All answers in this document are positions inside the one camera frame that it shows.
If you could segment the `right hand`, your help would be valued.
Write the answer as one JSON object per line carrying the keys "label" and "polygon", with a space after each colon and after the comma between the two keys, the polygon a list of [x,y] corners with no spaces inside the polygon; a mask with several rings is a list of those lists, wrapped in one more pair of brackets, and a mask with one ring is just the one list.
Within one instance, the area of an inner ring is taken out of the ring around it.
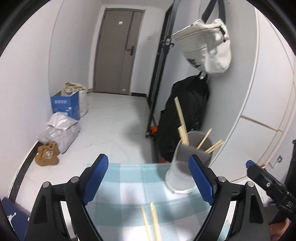
{"label": "right hand", "polygon": [[269,233],[271,241],[278,241],[285,233],[290,225],[290,220],[287,218],[285,221],[269,225]]}

